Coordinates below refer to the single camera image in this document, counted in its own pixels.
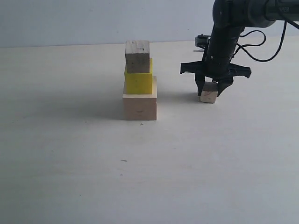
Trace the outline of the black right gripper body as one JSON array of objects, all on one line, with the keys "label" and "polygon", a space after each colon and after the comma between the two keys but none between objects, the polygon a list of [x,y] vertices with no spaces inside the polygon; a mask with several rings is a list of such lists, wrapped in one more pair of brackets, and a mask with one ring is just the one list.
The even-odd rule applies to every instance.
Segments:
[{"label": "black right gripper body", "polygon": [[216,82],[234,77],[250,78],[251,68],[231,63],[231,59],[214,59],[205,57],[201,61],[181,63],[180,74],[193,73],[208,77]]}]

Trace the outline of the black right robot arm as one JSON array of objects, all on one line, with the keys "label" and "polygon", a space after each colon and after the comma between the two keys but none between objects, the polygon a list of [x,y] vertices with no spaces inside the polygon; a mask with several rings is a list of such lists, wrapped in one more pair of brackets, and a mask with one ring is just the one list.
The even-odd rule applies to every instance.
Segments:
[{"label": "black right robot arm", "polygon": [[237,76],[249,78],[251,69],[233,64],[237,51],[245,49],[239,38],[245,28],[267,28],[275,21],[284,21],[298,28],[297,0],[216,0],[213,5],[213,29],[210,35],[195,37],[196,47],[204,50],[202,60],[182,63],[180,72],[193,73],[200,96],[206,77],[216,84],[220,95]]}]

